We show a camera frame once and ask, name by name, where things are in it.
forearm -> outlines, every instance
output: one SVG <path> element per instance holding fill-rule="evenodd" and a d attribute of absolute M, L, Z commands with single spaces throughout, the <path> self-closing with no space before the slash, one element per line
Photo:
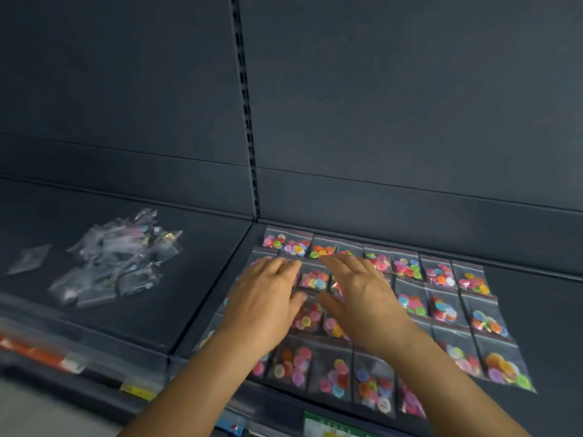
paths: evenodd
<path fill-rule="evenodd" d="M 435 435 L 528 436 L 418 327 L 391 357 L 395 371 L 423 405 Z"/>
<path fill-rule="evenodd" d="M 207 437 L 256 363 L 244 342 L 217 331 L 120 436 Z"/>

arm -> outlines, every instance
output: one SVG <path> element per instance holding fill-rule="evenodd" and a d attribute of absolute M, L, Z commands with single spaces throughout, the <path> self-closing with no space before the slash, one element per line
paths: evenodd
<path fill-rule="evenodd" d="M 347 255 L 320 259 L 338 280 L 345 298 L 341 303 L 324 293 L 321 303 L 355 343 L 395 369 L 423 405 L 435 435 L 528 437 L 415 325 L 368 260 Z"/>
<path fill-rule="evenodd" d="M 229 294 L 221 327 L 120 436 L 208 436 L 253 366 L 288 333 L 306 298 L 291 295 L 299 268 L 282 258 L 250 267 Z"/>

yellow label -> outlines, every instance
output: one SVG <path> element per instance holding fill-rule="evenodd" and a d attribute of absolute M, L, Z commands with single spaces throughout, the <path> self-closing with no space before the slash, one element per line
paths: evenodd
<path fill-rule="evenodd" d="M 139 386 L 132 385 L 132 384 L 127 383 L 127 382 L 123 382 L 123 384 L 121 385 L 120 391 L 123 391 L 124 393 L 131 394 L 131 395 L 139 397 L 139 398 L 142 398 L 142 399 L 147 400 L 147 401 L 152 401 L 156 397 L 155 392 L 150 391 L 149 389 L 146 389 L 146 388 L 141 388 Z"/>

hand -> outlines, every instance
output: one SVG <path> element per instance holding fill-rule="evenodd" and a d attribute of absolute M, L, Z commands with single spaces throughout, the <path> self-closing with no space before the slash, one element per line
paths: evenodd
<path fill-rule="evenodd" d="M 418 328 L 387 279 L 362 257 L 338 254 L 320 260 L 340 284 L 345 300 L 321 293 L 320 303 L 357 345 L 390 364 Z"/>
<path fill-rule="evenodd" d="M 305 293 L 292 294 L 300 266 L 298 260 L 264 257 L 249 267 L 229 293 L 219 331 L 246 342 L 256 361 L 283 340 L 307 298 Z"/>

green label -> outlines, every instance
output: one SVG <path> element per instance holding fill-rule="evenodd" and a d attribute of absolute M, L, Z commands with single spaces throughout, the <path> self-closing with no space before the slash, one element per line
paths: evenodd
<path fill-rule="evenodd" d="M 304 411 L 304 437 L 375 437 L 360 429 L 343 425 L 325 417 Z"/>

